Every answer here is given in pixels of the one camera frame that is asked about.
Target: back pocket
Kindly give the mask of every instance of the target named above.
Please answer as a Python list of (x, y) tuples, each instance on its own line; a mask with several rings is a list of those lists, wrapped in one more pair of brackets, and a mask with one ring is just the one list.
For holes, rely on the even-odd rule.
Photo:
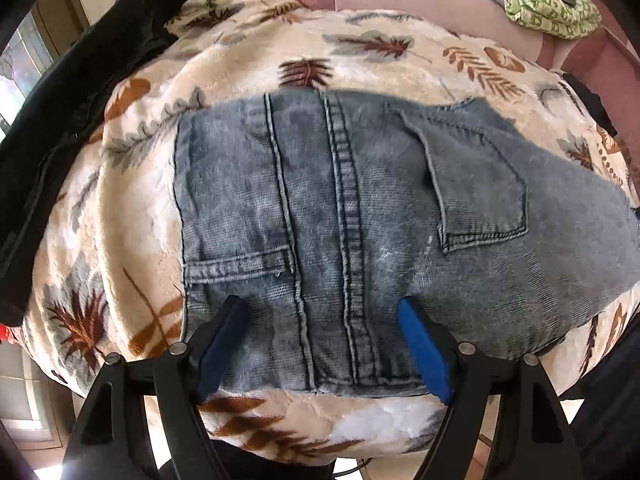
[(527, 233), (526, 183), (482, 130), (392, 110), (424, 147), (443, 253)]

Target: denim shorts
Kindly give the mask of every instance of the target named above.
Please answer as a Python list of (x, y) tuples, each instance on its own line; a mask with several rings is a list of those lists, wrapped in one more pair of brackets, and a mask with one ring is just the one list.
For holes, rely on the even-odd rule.
[(622, 191), (482, 100), (277, 91), (185, 113), (174, 163), (183, 336), (229, 294), (250, 308), (229, 391), (422, 394), (402, 297), (513, 358), (638, 281)]

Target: jeans seam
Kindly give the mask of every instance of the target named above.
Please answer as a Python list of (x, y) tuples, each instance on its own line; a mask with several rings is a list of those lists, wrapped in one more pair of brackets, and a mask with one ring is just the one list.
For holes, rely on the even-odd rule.
[(185, 262), (185, 265), (188, 267), (199, 267), (199, 266), (212, 266), (212, 265), (220, 265), (220, 264), (229, 264), (231, 262), (240, 262), (242, 260), (250, 260), (252, 258), (260, 258), (261, 256), (268, 256), (269, 254), (277, 254), (282, 253), (282, 251), (288, 251), (289, 246), (280, 245), (273, 249), (268, 249), (266, 251), (258, 251), (255, 253), (247, 253), (240, 254), (238, 256), (232, 256), (230, 258), (216, 258), (215, 260), (197, 260), (196, 262)]
[(176, 127), (175, 127), (175, 136), (174, 136), (174, 154), (173, 154), (173, 162), (174, 162), (174, 182), (172, 185), (172, 191), (173, 191), (173, 196), (174, 196), (174, 203), (175, 203), (175, 207), (178, 210), (178, 217), (180, 218), (180, 257), (182, 259), (182, 291), (184, 293), (184, 298), (182, 298), (182, 326), (180, 327), (180, 337), (179, 340), (180, 341), (184, 341), (184, 339), (186, 338), (187, 335), (187, 322), (189, 319), (189, 309), (187, 308), (187, 303), (188, 303), (188, 292), (187, 292), (187, 282), (186, 282), (186, 278), (187, 278), (187, 270), (186, 270), (186, 264), (184, 263), (184, 221), (182, 220), (183, 218), (183, 212), (182, 209), (180, 208), (180, 203), (178, 202), (178, 196), (176, 193), (176, 176), (178, 173), (178, 161), (177, 161), (177, 153), (178, 153), (178, 139), (180, 137), (180, 124), (182, 123), (182, 117), (180, 117), (180, 119), (177, 121)]
[(253, 278), (260, 278), (261, 276), (269, 276), (270, 274), (279, 276), (286, 270), (286, 266), (281, 266), (274, 267), (273, 269), (254, 270), (253, 272), (238, 272), (236, 274), (229, 273), (218, 276), (216, 278), (189, 278), (186, 283), (188, 283), (189, 285), (211, 285), (213, 283), (238, 282), (241, 280), (252, 280)]
[(287, 231), (287, 241), (289, 244), (289, 253), (291, 256), (291, 267), (294, 275), (294, 302), (296, 304), (296, 315), (298, 318), (298, 336), (300, 338), (300, 347), (302, 348), (302, 356), (305, 365), (306, 386), (308, 390), (316, 389), (316, 378), (314, 373), (313, 355), (311, 353), (311, 344), (308, 336), (308, 323), (306, 321), (305, 301), (302, 297), (302, 274), (300, 273), (300, 264), (298, 263), (298, 255), (296, 253), (296, 238), (293, 232), (293, 224), (291, 212), (289, 209), (289, 198), (287, 196), (287, 188), (284, 182), (284, 172), (282, 170), (282, 159), (280, 156), (280, 147), (276, 138), (275, 127), (273, 124), (273, 111), (271, 110), (271, 99), (268, 93), (264, 94), (264, 107), (266, 115), (267, 129), (269, 133), (269, 142), (273, 154), (274, 170), (276, 174), (276, 182), (278, 184), (278, 199), (280, 200), (280, 209), (282, 211), (284, 225)]
[(353, 327), (351, 326), (351, 295), (350, 281), (351, 269), (349, 261), (349, 247), (347, 244), (346, 221), (344, 219), (344, 195), (343, 176), (341, 171), (340, 156), (336, 147), (334, 120), (330, 110), (330, 104), (326, 96), (322, 96), (324, 113), (326, 115), (326, 126), (329, 137), (329, 148), (331, 150), (332, 168), (334, 170), (335, 201), (337, 206), (338, 233), (340, 239), (340, 262), (342, 264), (342, 322), (349, 343), (349, 361), (351, 367), (351, 379), (353, 383), (358, 382), (358, 356), (355, 341), (353, 339)]
[[(358, 345), (354, 338), (353, 314), (359, 314), (368, 345), (372, 353), (373, 375), (377, 376), (375, 354), (372, 338), (365, 315), (365, 279), (364, 279), (364, 233), (362, 232), (362, 215), (360, 211), (360, 189), (355, 169), (353, 150), (348, 132), (344, 127), (344, 113), (337, 100), (330, 102), (330, 96), (322, 95), (327, 122), (329, 146), (334, 169), (334, 184), (337, 204), (337, 222), (340, 235), (340, 254), (342, 262), (343, 321), (347, 333), (351, 357), (351, 375), (354, 383), (360, 381), (360, 358)], [(334, 116), (339, 116), (337, 127)], [(337, 138), (340, 134), (344, 140)], [(350, 203), (345, 194), (353, 196)]]

